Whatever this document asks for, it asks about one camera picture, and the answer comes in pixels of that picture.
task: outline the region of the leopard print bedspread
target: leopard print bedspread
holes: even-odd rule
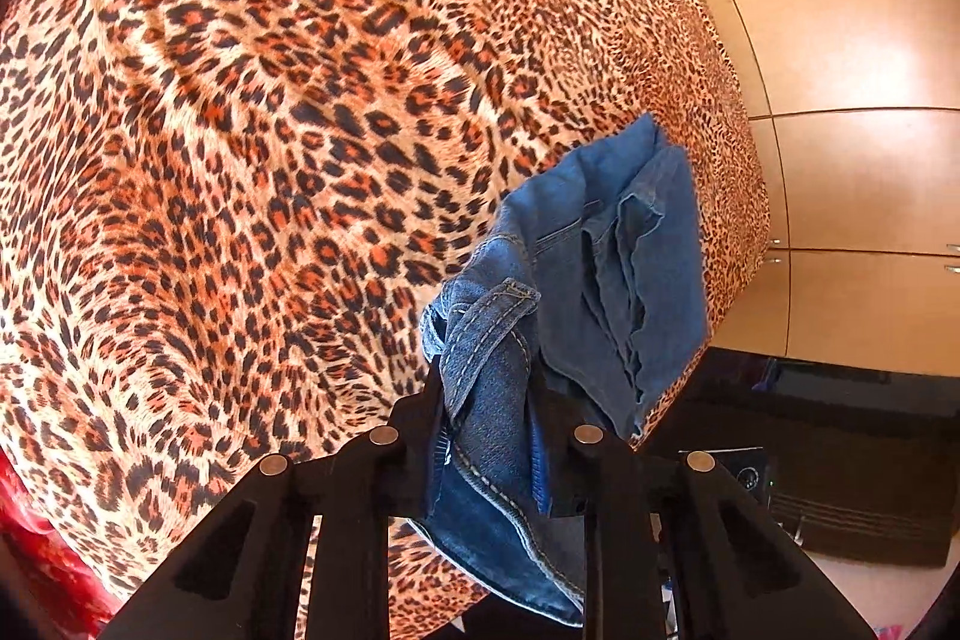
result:
[[[128,597],[258,458],[385,420],[504,194],[647,110],[715,326],[768,218],[704,0],[13,0],[0,445]],[[395,638],[483,595],[404,525],[390,551]]]

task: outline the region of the denim jeans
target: denim jeans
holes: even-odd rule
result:
[[[584,422],[629,437],[707,338],[697,200],[648,114],[568,153],[501,203],[421,316],[452,440],[419,525],[491,591],[582,621],[582,518],[536,512],[525,416],[534,357]]]

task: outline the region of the red cloth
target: red cloth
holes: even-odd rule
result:
[[[27,585],[66,640],[91,640],[120,608],[53,525],[38,513],[0,450],[0,534]]]

